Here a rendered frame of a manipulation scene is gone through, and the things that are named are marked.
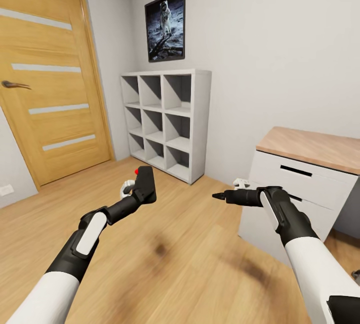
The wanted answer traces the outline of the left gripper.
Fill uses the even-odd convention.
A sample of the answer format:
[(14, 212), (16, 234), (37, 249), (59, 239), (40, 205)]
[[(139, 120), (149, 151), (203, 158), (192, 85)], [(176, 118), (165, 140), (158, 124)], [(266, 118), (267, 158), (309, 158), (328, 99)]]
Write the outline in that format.
[(130, 214), (135, 213), (138, 208), (143, 204), (145, 201), (144, 199), (148, 197), (150, 194), (154, 192), (153, 189), (139, 192), (138, 190), (131, 193), (130, 196), (122, 199), (121, 201), (117, 202), (116, 204), (119, 205), (122, 211), (122, 218), (129, 216)]

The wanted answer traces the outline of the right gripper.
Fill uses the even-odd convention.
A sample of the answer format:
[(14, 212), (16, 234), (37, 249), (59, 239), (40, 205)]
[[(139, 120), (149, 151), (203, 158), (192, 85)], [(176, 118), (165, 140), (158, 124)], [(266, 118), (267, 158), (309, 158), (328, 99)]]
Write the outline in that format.
[(225, 198), (226, 198), (227, 204), (236, 204), (239, 206), (250, 206), (251, 207), (250, 203), (248, 202), (248, 198), (247, 198), (249, 191), (250, 191), (249, 189), (235, 189), (235, 190), (227, 189), (224, 192), (212, 194), (212, 197), (221, 199), (221, 200), (225, 200)]

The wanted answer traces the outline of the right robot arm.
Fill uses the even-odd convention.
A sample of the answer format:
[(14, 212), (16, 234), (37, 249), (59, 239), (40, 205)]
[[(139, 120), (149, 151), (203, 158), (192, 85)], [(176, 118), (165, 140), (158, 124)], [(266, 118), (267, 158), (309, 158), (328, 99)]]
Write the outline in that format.
[(281, 186), (246, 189), (237, 178), (234, 190), (212, 194), (227, 204), (264, 208), (280, 234), (312, 324), (360, 324), (360, 286), (352, 280)]

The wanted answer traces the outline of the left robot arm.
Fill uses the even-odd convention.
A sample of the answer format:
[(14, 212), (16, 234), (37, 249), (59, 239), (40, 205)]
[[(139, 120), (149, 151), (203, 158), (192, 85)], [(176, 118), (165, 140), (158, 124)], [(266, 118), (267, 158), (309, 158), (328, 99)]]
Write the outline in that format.
[(65, 324), (82, 279), (88, 269), (106, 225), (114, 225), (135, 213), (154, 192), (131, 193), (135, 180), (120, 190), (121, 201), (104, 205), (81, 217), (76, 230), (48, 270), (6, 324)]

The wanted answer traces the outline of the digital camera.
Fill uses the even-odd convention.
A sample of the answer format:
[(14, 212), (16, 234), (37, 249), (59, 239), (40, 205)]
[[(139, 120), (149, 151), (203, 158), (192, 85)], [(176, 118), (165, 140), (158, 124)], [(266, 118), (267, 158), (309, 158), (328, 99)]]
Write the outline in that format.
[(155, 188), (155, 180), (154, 180), (154, 173), (153, 168), (151, 165), (144, 165), (140, 166), (135, 171), (136, 180), (135, 184), (131, 190), (131, 193), (138, 190), (140, 193), (153, 189), (154, 192), (151, 193), (148, 197), (144, 198), (143, 205), (146, 204), (153, 204), (157, 201), (157, 194)]

